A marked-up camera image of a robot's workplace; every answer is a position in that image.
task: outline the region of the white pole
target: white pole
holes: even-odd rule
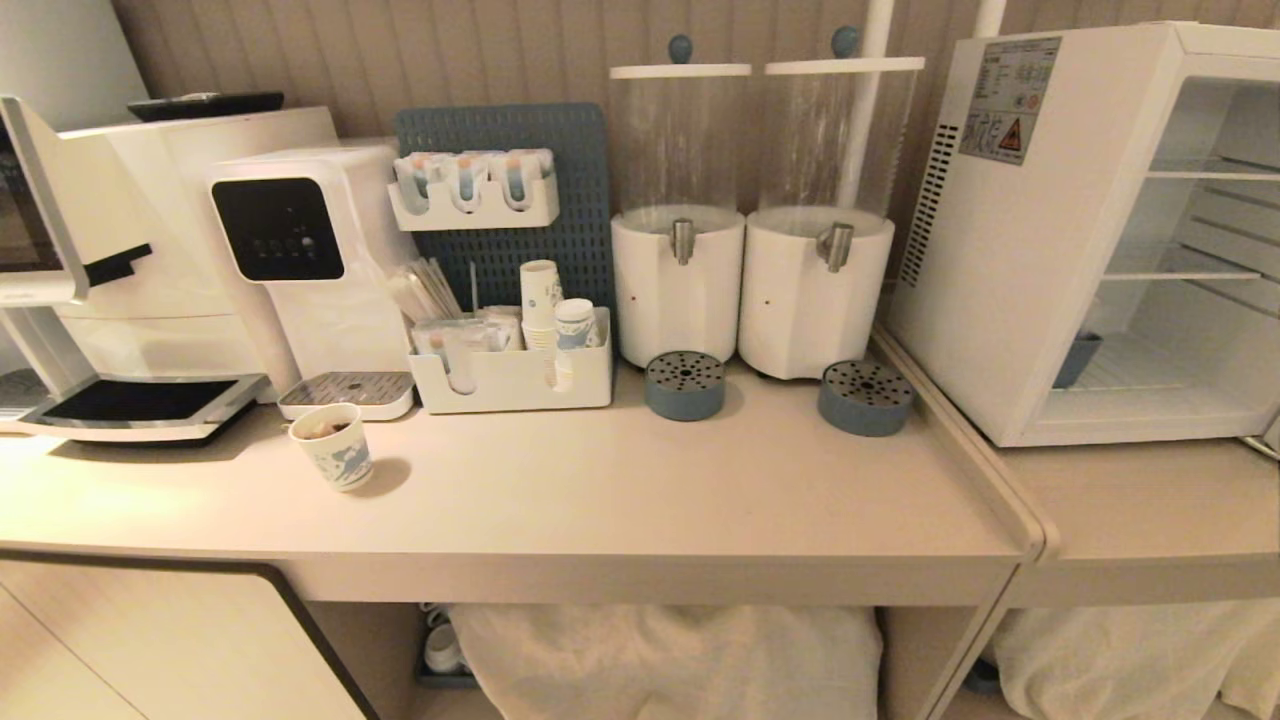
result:
[[[978,19],[973,23],[974,37],[996,37],[1005,22],[1005,3],[1007,0],[982,0],[978,4]]]
[[[893,0],[872,0],[867,6],[863,26],[863,58],[883,58],[888,50],[888,28],[893,22]],[[879,95],[879,73],[859,74],[854,78],[854,111],[849,128],[849,149],[840,165],[840,186],[836,188],[836,206],[852,208],[858,200],[867,142],[870,140],[872,119],[876,115],[876,96]]]

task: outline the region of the sticker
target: sticker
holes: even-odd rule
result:
[[[1043,37],[987,46],[969,101],[960,152],[1023,164],[1061,45],[1061,37]]]

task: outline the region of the open refrigerator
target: open refrigerator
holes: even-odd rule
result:
[[[1000,446],[1280,445],[1280,32],[960,42],[888,323]]]

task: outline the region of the cabinet door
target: cabinet door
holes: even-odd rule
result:
[[[0,582],[147,720],[375,717],[262,577],[0,561]]]
[[[0,720],[145,720],[0,585]]]

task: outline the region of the white organizer caddy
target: white organizer caddy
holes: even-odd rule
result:
[[[399,183],[393,182],[387,186],[392,210],[396,211],[396,224],[402,231],[408,232],[540,228],[552,224],[559,217],[559,190],[556,184],[554,172],[545,178],[526,178],[525,191],[530,196],[529,209],[512,210],[502,195],[502,183],[495,179],[481,181],[476,183],[476,192],[480,193],[480,208],[471,213],[463,213],[453,204],[444,183],[430,183],[426,186],[430,209],[421,215],[415,215],[404,206]]]
[[[568,388],[558,389],[548,383],[544,354],[553,350],[472,352],[476,389],[470,395],[449,387],[438,355],[410,355],[410,370],[422,396],[422,407],[431,415],[604,407],[613,402],[613,332],[608,309],[595,309],[595,323],[604,341],[600,347],[564,352],[573,368],[573,383]]]

